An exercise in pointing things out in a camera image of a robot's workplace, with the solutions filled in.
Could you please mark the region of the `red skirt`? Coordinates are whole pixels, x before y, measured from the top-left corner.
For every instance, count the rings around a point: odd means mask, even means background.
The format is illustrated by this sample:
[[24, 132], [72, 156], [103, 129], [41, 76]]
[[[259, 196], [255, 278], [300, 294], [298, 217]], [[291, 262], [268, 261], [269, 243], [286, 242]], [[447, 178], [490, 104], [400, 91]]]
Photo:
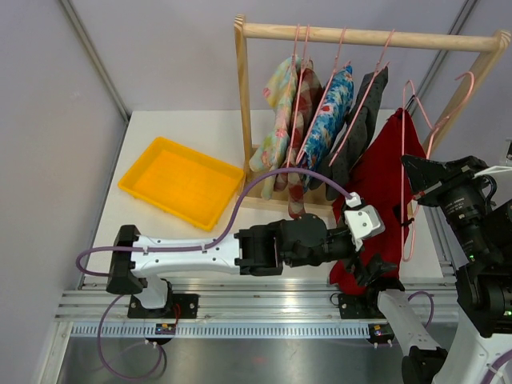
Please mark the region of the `red skirt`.
[[384, 262], [398, 266], [402, 260], [403, 243], [409, 228], [402, 226], [407, 220], [407, 208], [412, 200], [410, 184], [401, 189], [401, 156], [404, 154], [424, 158], [411, 116], [399, 108], [388, 118], [374, 142], [361, 156], [350, 172], [346, 188], [358, 193], [366, 203], [375, 207], [385, 225], [385, 231], [364, 241], [361, 259], [367, 264], [378, 254]]

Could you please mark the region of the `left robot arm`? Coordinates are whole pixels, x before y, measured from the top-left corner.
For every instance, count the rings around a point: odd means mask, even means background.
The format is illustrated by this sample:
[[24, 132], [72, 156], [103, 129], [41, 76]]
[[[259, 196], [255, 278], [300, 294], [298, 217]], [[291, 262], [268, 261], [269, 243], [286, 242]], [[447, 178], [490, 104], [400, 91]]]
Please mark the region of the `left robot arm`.
[[173, 298], [169, 272], [218, 272], [240, 276], [279, 276], [284, 268], [340, 262], [359, 286], [370, 286], [398, 266], [380, 254], [361, 259], [363, 243], [384, 231], [364, 211], [355, 227], [330, 229], [314, 214], [253, 225], [224, 238], [166, 240], [141, 234], [134, 225], [120, 228], [111, 256], [106, 290], [131, 297], [149, 318], [175, 316], [183, 304]]

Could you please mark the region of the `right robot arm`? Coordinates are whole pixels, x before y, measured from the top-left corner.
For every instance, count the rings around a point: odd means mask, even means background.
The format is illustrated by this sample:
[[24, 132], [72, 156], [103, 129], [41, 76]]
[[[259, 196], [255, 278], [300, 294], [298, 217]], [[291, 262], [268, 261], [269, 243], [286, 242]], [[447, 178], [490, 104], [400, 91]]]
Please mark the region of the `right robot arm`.
[[511, 202], [493, 205], [510, 166], [474, 156], [449, 162], [401, 158], [413, 199], [443, 213], [466, 263], [454, 272], [457, 329], [449, 349], [430, 336], [404, 290], [373, 290], [365, 312], [385, 316], [402, 350], [404, 383], [511, 381]]

